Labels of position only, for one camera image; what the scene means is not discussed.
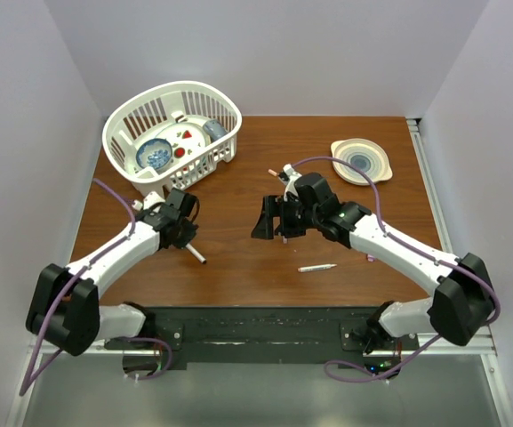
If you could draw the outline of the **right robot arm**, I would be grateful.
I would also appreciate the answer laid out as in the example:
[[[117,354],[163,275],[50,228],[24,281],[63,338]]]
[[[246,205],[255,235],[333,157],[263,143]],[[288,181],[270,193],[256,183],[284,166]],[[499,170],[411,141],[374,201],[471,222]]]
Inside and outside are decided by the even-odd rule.
[[[325,239],[371,255],[418,285],[427,298],[385,302],[355,336],[366,349],[388,349],[409,334],[433,333],[467,345],[497,306],[484,262],[458,257],[406,236],[368,208],[341,202],[319,173],[282,172],[281,196],[265,196],[252,238],[302,237],[317,230]]]

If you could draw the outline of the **white black-tip marker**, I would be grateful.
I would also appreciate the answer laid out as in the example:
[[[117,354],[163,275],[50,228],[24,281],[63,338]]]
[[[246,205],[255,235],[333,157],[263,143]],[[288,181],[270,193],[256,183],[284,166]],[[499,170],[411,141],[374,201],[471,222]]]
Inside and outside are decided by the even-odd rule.
[[[206,258],[198,251],[196,250],[191,244],[186,245],[186,249],[202,264],[206,264],[207,260]]]

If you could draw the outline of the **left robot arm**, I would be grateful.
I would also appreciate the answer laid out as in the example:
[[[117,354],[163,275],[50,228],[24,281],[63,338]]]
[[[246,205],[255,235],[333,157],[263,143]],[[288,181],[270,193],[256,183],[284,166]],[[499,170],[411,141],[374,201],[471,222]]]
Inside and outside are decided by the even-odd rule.
[[[183,249],[196,236],[198,197],[173,189],[154,198],[106,244],[65,267],[39,274],[26,328],[71,356],[98,340],[123,339],[146,349],[157,336],[155,315],[137,303],[102,306],[100,298],[127,271],[162,249]]]

